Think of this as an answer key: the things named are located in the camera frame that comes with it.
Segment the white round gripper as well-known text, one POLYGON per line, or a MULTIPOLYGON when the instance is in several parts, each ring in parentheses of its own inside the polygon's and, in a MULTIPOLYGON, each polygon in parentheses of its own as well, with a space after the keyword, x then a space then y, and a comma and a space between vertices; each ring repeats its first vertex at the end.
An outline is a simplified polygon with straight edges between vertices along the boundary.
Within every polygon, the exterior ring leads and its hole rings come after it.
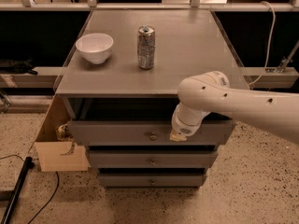
POLYGON ((174 116, 171 120, 172 131, 169 135, 169 139, 175 142, 186 141, 186 136, 193 136, 200 128, 201 123, 201 119, 191 119, 185 123, 177 116, 174 116))

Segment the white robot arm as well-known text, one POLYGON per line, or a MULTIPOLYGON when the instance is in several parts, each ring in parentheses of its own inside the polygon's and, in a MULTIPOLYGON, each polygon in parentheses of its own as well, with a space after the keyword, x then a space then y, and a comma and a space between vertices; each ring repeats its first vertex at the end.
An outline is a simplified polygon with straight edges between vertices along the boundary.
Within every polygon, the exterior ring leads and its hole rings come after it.
POLYGON ((172 141, 194 135, 209 113, 218 113, 299 144, 299 94, 240 90, 220 71, 187 77, 178 85, 172 141))

